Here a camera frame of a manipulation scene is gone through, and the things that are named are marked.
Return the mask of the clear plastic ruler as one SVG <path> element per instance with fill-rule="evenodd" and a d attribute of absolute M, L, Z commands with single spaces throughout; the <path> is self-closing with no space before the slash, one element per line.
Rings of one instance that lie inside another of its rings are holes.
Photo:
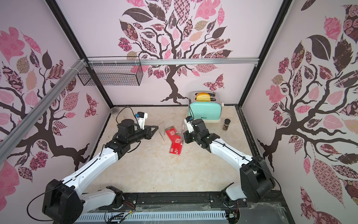
<path fill-rule="evenodd" d="M 158 132 L 162 138 L 163 141 L 165 141 L 165 122 L 162 121 L 158 124 Z"/>

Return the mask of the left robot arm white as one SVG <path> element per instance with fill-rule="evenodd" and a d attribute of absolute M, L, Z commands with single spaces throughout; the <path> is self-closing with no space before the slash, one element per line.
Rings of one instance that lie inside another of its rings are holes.
<path fill-rule="evenodd" d="M 52 180 L 46 186 L 42 212 L 58 224 L 72 224 L 81 215 L 94 209 L 111 206 L 115 209 L 123 205 L 123 192 L 113 186 L 84 193 L 86 188 L 107 168 L 115 164 L 131 145 L 142 140 L 150 140 L 158 131 L 158 126 L 147 126 L 145 120 L 124 119 L 112 140 L 105 144 L 101 152 L 87 164 L 62 180 Z"/>

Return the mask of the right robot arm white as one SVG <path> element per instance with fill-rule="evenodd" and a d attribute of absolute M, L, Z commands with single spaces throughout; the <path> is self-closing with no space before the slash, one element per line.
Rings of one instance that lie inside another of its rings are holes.
<path fill-rule="evenodd" d="M 275 179 L 262 157 L 249 156 L 227 144 L 219 135 L 210 133 L 202 119 L 186 117 L 180 136 L 186 144 L 197 143 L 239 171 L 240 182 L 232 183 L 222 190 L 228 201 L 247 199 L 257 203 L 275 188 Z"/>

